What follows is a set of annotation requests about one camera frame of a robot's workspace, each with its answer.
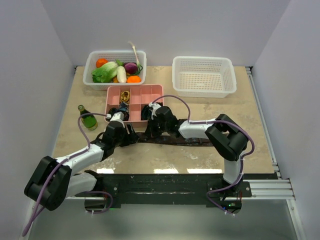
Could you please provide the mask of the brown patterned tie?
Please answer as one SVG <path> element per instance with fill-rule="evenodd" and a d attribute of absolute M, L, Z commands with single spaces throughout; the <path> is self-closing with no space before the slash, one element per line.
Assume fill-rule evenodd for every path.
<path fill-rule="evenodd" d="M 205 138 L 183 138 L 182 136 L 173 137 L 170 135 L 160 135 L 156 137 L 150 137 L 145 135 L 143 132 L 137 133 L 139 143 L 146 144 L 159 144 L 159 145 L 170 145 L 170 146 L 187 146 L 187 147 L 212 147 L 213 144 L 209 139 Z"/>

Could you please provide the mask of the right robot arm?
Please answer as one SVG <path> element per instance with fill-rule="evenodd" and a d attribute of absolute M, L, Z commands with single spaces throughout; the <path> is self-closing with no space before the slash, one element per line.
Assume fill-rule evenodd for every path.
<path fill-rule="evenodd" d="M 226 114 L 220 114 L 210 120 L 191 121 L 177 119 L 167 106 L 158 103 L 148 105 L 151 116 L 148 120 L 146 134 L 156 138 L 167 133 L 176 139 L 208 140 L 224 159 L 223 192 L 230 197 L 240 190 L 244 163 L 243 151 L 247 148 L 250 137 Z"/>

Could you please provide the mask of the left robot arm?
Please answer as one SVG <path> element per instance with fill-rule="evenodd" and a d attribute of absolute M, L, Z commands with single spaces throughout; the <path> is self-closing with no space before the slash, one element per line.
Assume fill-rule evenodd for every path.
<path fill-rule="evenodd" d="M 110 122 L 105 131 L 70 155 L 43 157 L 24 188 L 24 194 L 49 211 L 57 209 L 67 197 L 71 178 L 79 171 L 99 163 L 114 153 L 117 147 L 138 142 L 139 136 L 131 124 Z"/>

